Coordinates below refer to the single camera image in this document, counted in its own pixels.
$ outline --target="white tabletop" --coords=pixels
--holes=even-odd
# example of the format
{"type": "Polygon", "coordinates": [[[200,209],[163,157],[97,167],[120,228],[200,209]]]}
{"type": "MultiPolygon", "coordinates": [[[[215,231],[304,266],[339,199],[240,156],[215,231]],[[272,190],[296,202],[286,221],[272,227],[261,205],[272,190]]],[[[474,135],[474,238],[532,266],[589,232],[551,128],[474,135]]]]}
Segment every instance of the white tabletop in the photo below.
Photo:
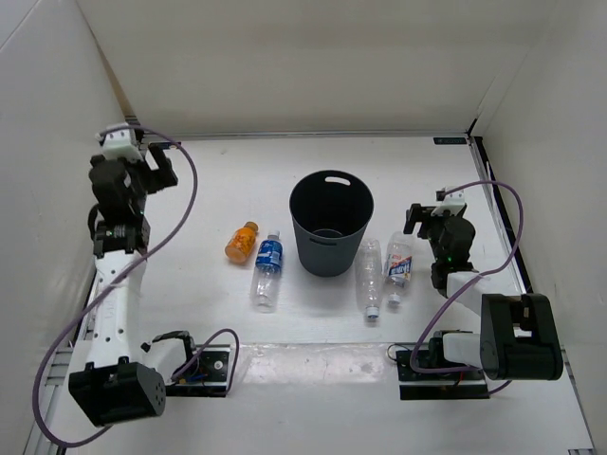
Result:
{"type": "MultiPolygon", "coordinates": [[[[367,235],[385,248],[391,233],[403,228],[411,203],[431,205],[435,190],[478,179],[468,146],[435,146],[428,137],[184,146],[198,167],[200,194],[183,231],[148,265],[142,339],[186,329],[202,342],[222,327],[233,328],[247,345],[234,388],[225,399],[169,399],[162,417],[116,426],[73,453],[565,455],[568,448],[591,446],[566,374],[556,382],[514,383],[490,400],[398,399],[395,365],[381,342],[415,341],[444,302],[431,286],[432,255],[425,241],[415,245],[408,298],[397,312],[384,306],[375,327],[364,324],[357,308],[352,269],[321,279],[298,261],[288,196],[301,178],[338,169],[362,179],[376,203],[367,235]],[[285,266],[274,314],[258,313],[249,303],[252,261],[238,266],[224,255],[231,234],[248,220],[259,224],[262,235],[282,232],[285,266]]],[[[152,244],[181,216],[191,190],[187,164],[177,154],[172,158],[179,186],[149,198],[152,244]]],[[[470,189],[466,198],[466,217],[477,232],[471,260],[479,270],[495,267],[506,254],[485,194],[470,189]]],[[[516,293],[512,277],[505,271],[497,282],[516,293]]],[[[479,331],[479,321],[454,304],[438,327],[479,331]]],[[[83,367],[89,344],[77,343],[70,371],[83,367]]],[[[53,428],[71,441],[93,432],[66,387],[53,428]]]]}

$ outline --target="black trash bin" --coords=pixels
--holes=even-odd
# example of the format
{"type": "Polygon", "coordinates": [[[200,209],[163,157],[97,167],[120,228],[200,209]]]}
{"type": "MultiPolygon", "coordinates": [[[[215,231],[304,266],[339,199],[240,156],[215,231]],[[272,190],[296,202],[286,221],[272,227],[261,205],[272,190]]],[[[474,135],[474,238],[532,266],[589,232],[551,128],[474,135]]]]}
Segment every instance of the black trash bin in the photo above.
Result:
{"type": "Polygon", "coordinates": [[[312,173],[293,189],[289,206],[303,267],[319,277],[350,268],[373,214],[367,186],[341,171],[312,173]]]}

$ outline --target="white wall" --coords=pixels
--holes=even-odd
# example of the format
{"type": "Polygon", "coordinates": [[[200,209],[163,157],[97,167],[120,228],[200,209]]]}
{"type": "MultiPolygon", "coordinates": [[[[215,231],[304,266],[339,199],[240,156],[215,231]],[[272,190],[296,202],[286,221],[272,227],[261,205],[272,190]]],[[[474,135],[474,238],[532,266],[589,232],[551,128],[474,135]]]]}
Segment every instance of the white wall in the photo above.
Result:
{"type": "Polygon", "coordinates": [[[83,304],[88,159],[95,132],[121,115],[73,0],[1,3],[0,441],[13,454],[31,428],[38,362],[83,304]]]}
{"type": "MultiPolygon", "coordinates": [[[[525,205],[522,251],[607,453],[607,2],[563,0],[486,134],[525,205]]],[[[512,200],[510,213],[516,213],[512,200]]]]}
{"type": "Polygon", "coordinates": [[[79,0],[135,114],[174,133],[466,131],[556,0],[79,0]]]}

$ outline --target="plastic bottle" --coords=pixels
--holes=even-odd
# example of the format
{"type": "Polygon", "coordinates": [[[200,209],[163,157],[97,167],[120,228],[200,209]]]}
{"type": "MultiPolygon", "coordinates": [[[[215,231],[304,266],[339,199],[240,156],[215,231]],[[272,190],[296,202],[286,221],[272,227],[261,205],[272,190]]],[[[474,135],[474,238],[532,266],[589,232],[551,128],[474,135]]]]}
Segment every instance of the plastic bottle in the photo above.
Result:
{"type": "Polygon", "coordinates": [[[252,221],[248,221],[244,227],[241,227],[226,245],[226,255],[231,261],[241,264],[247,260],[248,255],[255,245],[255,236],[259,228],[252,221]]]}
{"type": "Polygon", "coordinates": [[[381,246],[375,239],[362,239],[354,260],[357,300],[369,320],[379,318],[381,305],[381,246]]]}
{"type": "Polygon", "coordinates": [[[267,239],[259,245],[250,290],[251,300],[259,311],[269,313],[274,310],[282,268],[283,245],[280,241],[280,231],[271,230],[267,239]]]}
{"type": "Polygon", "coordinates": [[[396,306],[411,284],[414,237],[395,232],[390,237],[384,266],[388,303],[396,306]]]}

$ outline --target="white bottle cap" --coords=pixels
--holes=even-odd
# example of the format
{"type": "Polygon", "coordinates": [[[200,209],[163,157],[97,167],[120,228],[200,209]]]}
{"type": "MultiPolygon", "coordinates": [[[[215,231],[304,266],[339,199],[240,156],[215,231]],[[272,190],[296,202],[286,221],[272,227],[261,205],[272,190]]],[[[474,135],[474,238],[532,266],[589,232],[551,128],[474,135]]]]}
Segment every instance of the white bottle cap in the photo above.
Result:
{"type": "Polygon", "coordinates": [[[367,319],[379,318],[379,308],[376,306],[367,306],[367,319]]]}
{"type": "Polygon", "coordinates": [[[400,304],[400,296],[397,293],[390,294],[388,296],[388,303],[393,306],[398,306],[400,304]]]}

